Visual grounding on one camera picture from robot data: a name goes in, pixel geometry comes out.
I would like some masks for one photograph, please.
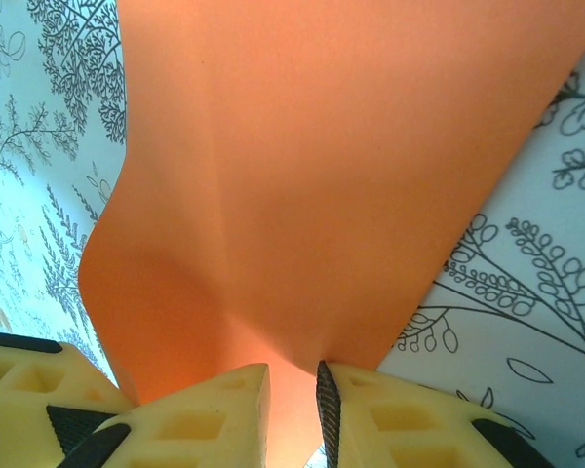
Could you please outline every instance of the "orange fabric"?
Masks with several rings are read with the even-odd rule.
[[[585,0],[118,8],[128,155],[85,305],[144,402],[268,362],[268,463],[301,466],[303,370],[386,354],[585,48]]]

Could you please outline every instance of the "wallpaper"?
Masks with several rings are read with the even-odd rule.
[[[0,331],[71,342],[109,376],[77,271],[125,135],[114,2],[0,0]],[[379,370],[585,468],[585,56]]]
[[[107,375],[77,273],[125,134],[114,2],[0,0],[0,331],[71,342]]]

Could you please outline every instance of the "orange cloth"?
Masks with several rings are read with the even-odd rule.
[[[585,0],[119,0],[128,155],[81,265],[144,402],[272,368],[270,467],[320,358],[374,368],[585,48]]]

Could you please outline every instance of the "yellow foam block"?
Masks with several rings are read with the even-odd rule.
[[[108,419],[59,468],[264,467],[269,391],[266,365],[236,369]]]
[[[133,407],[76,347],[0,333],[0,468],[55,467],[87,427]]]
[[[337,468],[511,468],[472,424],[506,425],[494,412],[392,376],[322,366],[317,397]]]

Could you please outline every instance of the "yellow plastic piece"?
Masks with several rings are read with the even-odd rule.
[[[80,351],[0,346],[0,468],[53,468],[64,454],[46,406],[117,414],[134,405]]]
[[[338,468],[511,468],[471,425],[494,412],[401,379],[328,364],[340,399]]]
[[[132,432],[103,468],[262,468],[269,393],[267,365],[254,364],[113,417],[98,430]]]

